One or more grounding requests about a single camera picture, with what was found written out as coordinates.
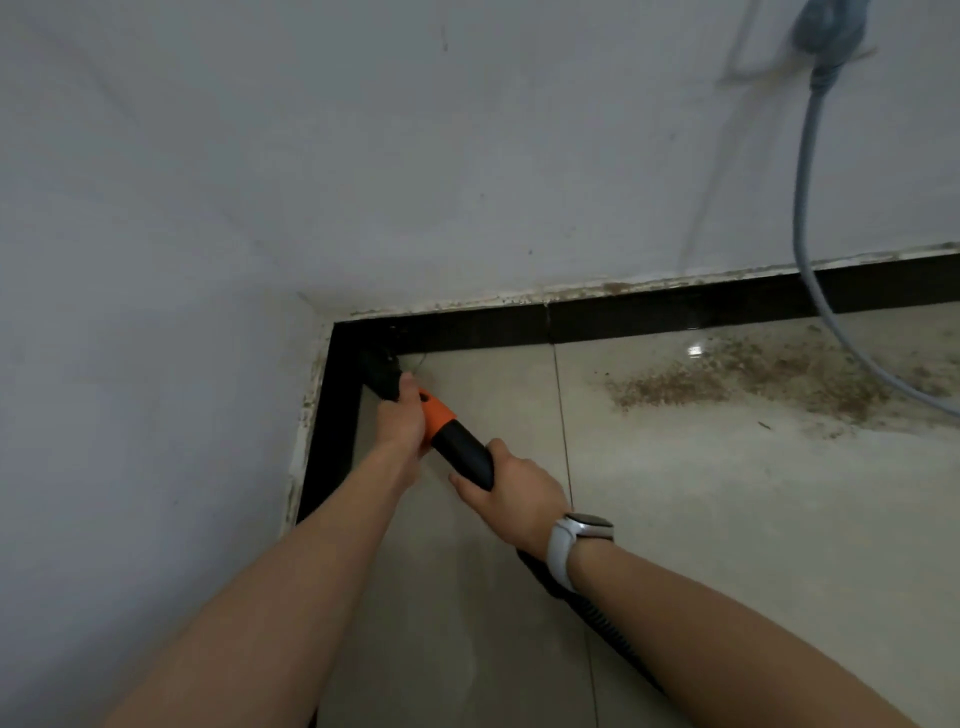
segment wall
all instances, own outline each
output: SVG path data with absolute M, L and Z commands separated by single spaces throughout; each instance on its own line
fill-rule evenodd
M 21 0 L 35 43 L 324 308 L 789 261 L 801 0 Z M 817 257 L 957 238 L 950 0 L 876 0 Z
M 5 3 L 2 715 L 92 715 L 274 538 L 318 317 L 788 262 L 800 5 Z M 816 257 L 957 239 L 958 22 L 874 3 Z
M 318 316 L 0 19 L 0 724 L 86 725 L 276 539 Z

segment mold stain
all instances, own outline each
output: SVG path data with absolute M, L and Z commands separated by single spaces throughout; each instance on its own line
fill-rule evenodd
M 951 361 L 952 357 L 938 364 L 934 358 L 912 352 L 894 371 L 929 395 L 948 397 L 960 392 L 960 371 L 950 366 Z M 624 411 L 752 396 L 825 415 L 843 425 L 887 428 L 886 419 L 878 418 L 880 413 L 943 421 L 934 411 L 913 409 L 814 325 L 779 341 L 713 336 L 697 358 L 624 380 L 607 377 L 605 385 L 613 403 Z M 830 439 L 837 434 L 833 430 Z

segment wrist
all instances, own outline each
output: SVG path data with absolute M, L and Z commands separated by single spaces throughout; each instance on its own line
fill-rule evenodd
M 566 557 L 566 574 L 574 589 L 581 592 L 586 583 L 586 574 L 597 559 L 605 559 L 609 549 L 616 548 L 613 541 L 607 539 L 577 539 Z
M 391 492 L 403 493 L 417 477 L 416 454 L 401 442 L 385 440 L 376 443 L 367 459 L 382 471 L 381 481 Z

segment black tile border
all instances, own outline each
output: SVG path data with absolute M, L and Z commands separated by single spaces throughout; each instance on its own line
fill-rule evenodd
M 960 301 L 960 255 L 834 268 L 819 274 L 839 313 Z M 343 482 L 353 464 L 362 384 L 360 343 L 396 353 L 564 344 L 691 328 L 803 318 L 816 312 L 800 276 L 730 280 L 622 296 L 346 321 L 330 337 L 300 494 L 301 522 Z

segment beige floor tile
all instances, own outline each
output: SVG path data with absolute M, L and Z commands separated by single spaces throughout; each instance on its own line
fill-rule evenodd
M 844 317 L 960 394 L 960 304 Z M 888 400 L 812 320 L 557 348 L 574 505 L 838 660 L 924 726 L 960 716 L 960 429 Z M 591 643 L 600 728 L 674 725 Z
M 406 357 L 482 441 L 502 437 L 565 482 L 553 352 Z M 372 440 L 365 392 L 357 455 Z M 594 725 L 585 632 L 457 499 L 431 453 L 403 499 L 320 710 L 320 725 Z

